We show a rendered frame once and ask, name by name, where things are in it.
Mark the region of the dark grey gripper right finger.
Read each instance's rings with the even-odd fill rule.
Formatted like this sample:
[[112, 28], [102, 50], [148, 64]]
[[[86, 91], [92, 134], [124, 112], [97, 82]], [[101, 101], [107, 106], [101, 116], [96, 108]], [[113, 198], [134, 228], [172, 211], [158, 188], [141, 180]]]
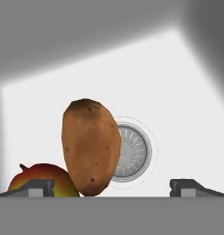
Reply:
[[224, 197], [223, 193], [205, 188], [194, 179], [171, 179], [170, 197]]

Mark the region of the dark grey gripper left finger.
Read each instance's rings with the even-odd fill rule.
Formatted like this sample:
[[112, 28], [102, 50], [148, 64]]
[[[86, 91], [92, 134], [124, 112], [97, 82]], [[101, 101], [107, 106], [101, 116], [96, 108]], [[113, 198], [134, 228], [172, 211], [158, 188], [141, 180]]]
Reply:
[[54, 181], [52, 179], [31, 179], [18, 189], [1, 193], [0, 197], [54, 197], [53, 187]]

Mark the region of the round metal sink drain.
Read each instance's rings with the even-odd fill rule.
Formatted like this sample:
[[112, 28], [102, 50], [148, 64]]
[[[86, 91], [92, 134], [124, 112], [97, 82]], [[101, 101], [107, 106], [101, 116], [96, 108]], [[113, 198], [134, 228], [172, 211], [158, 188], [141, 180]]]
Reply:
[[129, 189], [144, 183], [158, 160], [157, 143], [149, 128], [133, 117], [115, 117], [121, 137], [118, 166], [110, 185]]

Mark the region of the white sink basin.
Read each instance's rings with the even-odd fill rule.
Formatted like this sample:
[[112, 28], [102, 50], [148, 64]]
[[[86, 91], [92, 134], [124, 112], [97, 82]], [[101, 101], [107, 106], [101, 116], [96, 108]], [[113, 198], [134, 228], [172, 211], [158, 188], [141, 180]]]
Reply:
[[108, 196], [224, 192], [224, 0], [0, 0], [0, 193], [21, 165], [62, 164], [62, 113], [84, 97], [158, 152]]

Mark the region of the red yellow mango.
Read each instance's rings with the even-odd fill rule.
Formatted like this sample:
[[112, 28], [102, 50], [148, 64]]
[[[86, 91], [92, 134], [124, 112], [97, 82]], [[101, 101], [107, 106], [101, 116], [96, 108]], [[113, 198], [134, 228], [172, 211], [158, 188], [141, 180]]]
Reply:
[[49, 163], [37, 163], [31, 167], [20, 164], [22, 172], [18, 173], [11, 181], [8, 191], [18, 189], [32, 179], [51, 179], [54, 181], [53, 192], [58, 197], [79, 197], [69, 174], [61, 167]]

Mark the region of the brown potato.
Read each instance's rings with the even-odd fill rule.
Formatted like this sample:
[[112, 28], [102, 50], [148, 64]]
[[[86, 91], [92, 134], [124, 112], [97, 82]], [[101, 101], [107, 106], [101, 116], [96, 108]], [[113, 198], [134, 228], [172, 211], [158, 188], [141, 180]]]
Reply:
[[62, 147], [76, 189], [84, 196], [100, 195], [120, 156], [121, 138], [112, 114], [91, 99], [72, 101], [63, 113]]

